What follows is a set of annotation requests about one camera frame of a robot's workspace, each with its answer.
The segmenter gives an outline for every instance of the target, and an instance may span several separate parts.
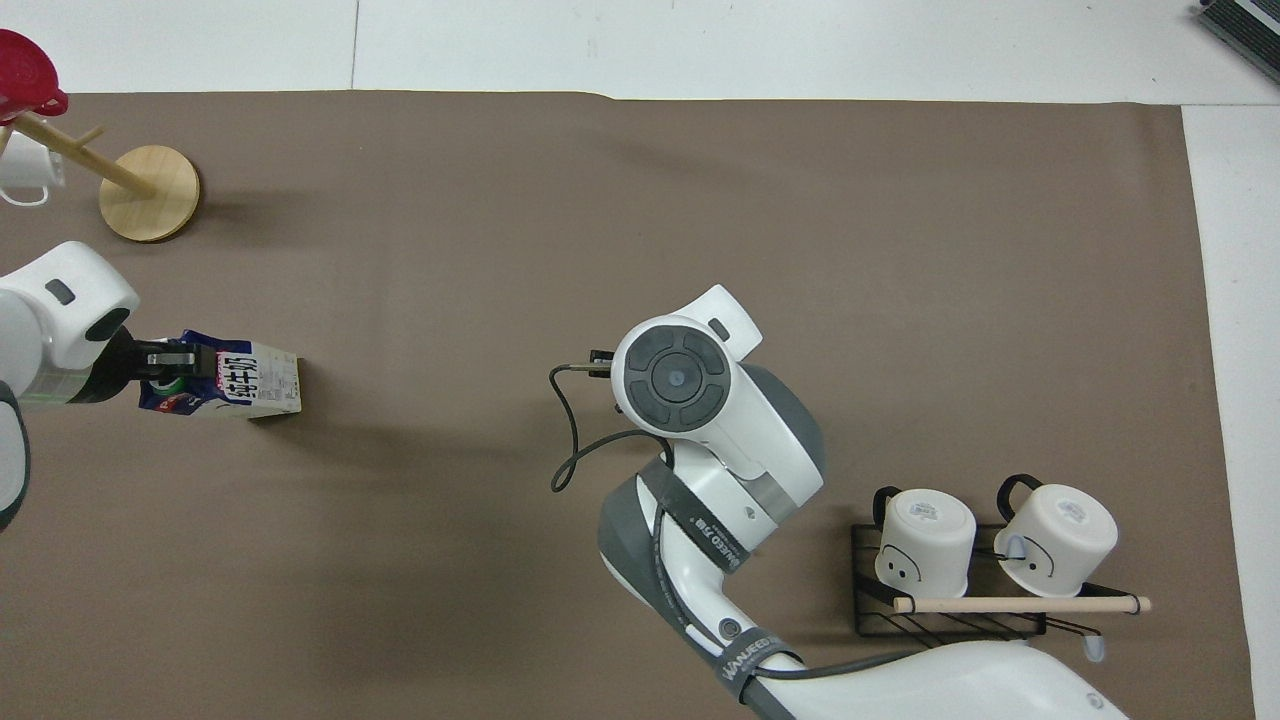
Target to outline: gray velcro strap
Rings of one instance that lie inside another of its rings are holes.
[[[660,459],[645,465],[640,479],[658,500],[658,506],[724,574],[732,574],[751,556]]]
[[[755,674],[755,669],[765,659],[780,652],[800,660],[787,643],[780,641],[777,635],[764,628],[744,630],[721,653],[716,664],[716,679],[739,702],[742,702],[742,691],[746,688],[746,683],[751,679],[751,675]]]

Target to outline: red mug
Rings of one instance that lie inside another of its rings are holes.
[[[0,29],[0,126],[26,111],[54,117],[67,111],[58,70],[38,45],[12,29]]]

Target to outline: white mug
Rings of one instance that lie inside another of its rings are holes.
[[[978,523],[945,492],[883,487],[872,503],[881,548],[876,577],[913,597],[961,597]]]
[[[0,197],[19,208],[33,208],[49,202],[50,188],[64,183],[61,155],[19,132],[9,136],[0,152]],[[42,192],[40,200],[15,200],[8,192],[36,187]]]
[[[1018,484],[1032,495],[1014,512],[1009,493]],[[1101,502],[1068,486],[1044,484],[1025,474],[1000,486],[996,506],[1009,521],[996,533],[995,551],[1015,583],[1041,597],[1075,597],[1120,537]]]

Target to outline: white mug handle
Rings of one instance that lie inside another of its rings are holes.
[[[9,197],[9,193],[5,192],[3,187],[0,187],[0,197],[4,197],[5,200],[9,201],[9,204],[17,205],[19,208],[36,208],[37,205],[44,205],[45,202],[49,202],[49,196],[50,196],[49,186],[45,186],[41,190],[44,190],[45,193],[40,197],[40,200],[22,201]]]

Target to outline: white floor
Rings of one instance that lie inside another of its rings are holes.
[[[1165,0],[5,0],[69,92],[580,90],[1187,106],[1257,716],[1280,720],[1280,86]]]

